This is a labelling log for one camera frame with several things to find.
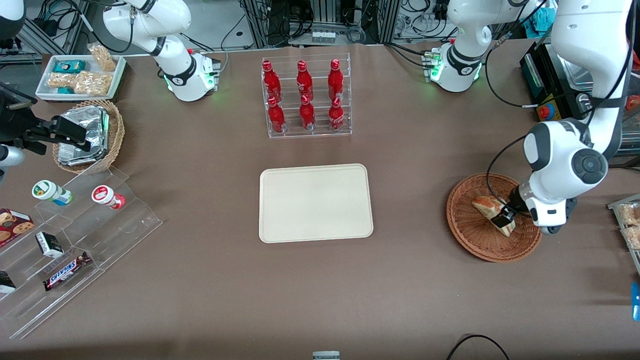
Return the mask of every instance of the table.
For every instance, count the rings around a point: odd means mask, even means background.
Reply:
[[[496,90],[515,102],[529,102],[518,68],[529,44],[509,41],[489,63]],[[270,140],[261,58],[344,51],[353,136]],[[279,360],[315,350],[340,350],[344,360],[444,359],[472,332],[513,359],[638,358],[629,302],[636,271],[606,207],[638,192],[636,174],[610,171],[560,234],[516,263],[481,261],[451,235],[449,191],[534,124],[532,110],[494,98],[484,75],[450,94],[383,46],[285,48],[232,53],[219,92],[184,103],[156,77],[152,58],[128,62],[115,166],[165,223],[25,340],[2,341],[3,360]],[[49,118],[70,107],[39,102],[34,112]],[[368,169],[371,237],[259,240],[263,170],[340,163]],[[530,169],[513,147],[494,171],[522,180]],[[71,176],[50,154],[27,154],[6,177],[3,205],[28,209],[33,183]],[[475,339],[454,358],[500,356]]]

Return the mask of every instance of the aluminum foil package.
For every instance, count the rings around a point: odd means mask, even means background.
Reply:
[[[61,143],[58,161],[65,166],[95,163],[108,153],[109,114],[102,106],[85,106],[71,109],[61,115],[86,129],[86,140],[91,143],[89,151]]]

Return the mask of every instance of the red bottle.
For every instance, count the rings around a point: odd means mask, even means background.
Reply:
[[[278,101],[275,96],[269,96],[267,100],[269,104],[269,120],[271,121],[271,128],[276,133],[284,133],[287,131],[287,123],[284,121],[284,111],[280,105],[278,105]]]
[[[334,100],[336,97],[342,98],[342,79],[340,60],[333,59],[329,72],[329,100]]]
[[[262,62],[262,69],[264,70],[264,84],[267,86],[267,94],[276,98],[278,103],[282,102],[282,87],[280,86],[280,78],[273,67],[271,61],[264,60]]]
[[[307,131],[313,131],[316,128],[316,111],[311,105],[311,100],[307,94],[300,98],[300,118],[302,119],[302,127]]]
[[[308,95],[309,101],[314,100],[314,88],[313,83],[311,82],[311,74],[307,70],[307,63],[305,60],[298,61],[298,90],[300,91],[300,96]]]
[[[340,105],[340,98],[335,97],[331,102],[331,108],[329,109],[329,130],[338,132],[342,129],[342,124],[344,121],[342,120],[344,116],[344,111],[342,110],[342,106]]]

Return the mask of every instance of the wicker basket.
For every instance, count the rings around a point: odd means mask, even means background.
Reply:
[[[122,122],[122,116],[120,115],[118,108],[116,108],[116,106],[108,100],[83,101],[78,105],[75,105],[73,108],[77,109],[91,105],[102,106],[105,110],[107,110],[107,113],[109,113],[109,153],[102,160],[98,161],[98,163],[95,164],[95,166],[93,166],[92,168],[92,170],[100,172],[109,168],[111,164],[116,160],[116,157],[120,152],[120,147],[122,146],[122,138],[124,138],[124,123]],[[91,165],[94,165],[94,163],[74,165],[71,167],[62,165],[58,161],[59,149],[60,145],[53,145],[53,161],[55,161],[56,164],[63,170],[73,172],[75,174],[80,174]]]
[[[518,183],[504,175],[490,174],[493,192],[503,199],[509,197]],[[491,195],[486,186],[486,173],[475,174],[460,181],[447,199],[447,221],[453,236],[473,255],[494,263],[516,261],[529,255],[538,246],[542,233],[530,218],[516,215],[516,228],[504,236],[471,204],[476,197]]]

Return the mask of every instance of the cookie box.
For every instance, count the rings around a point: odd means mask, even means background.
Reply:
[[[0,248],[34,227],[29,215],[0,209]]]

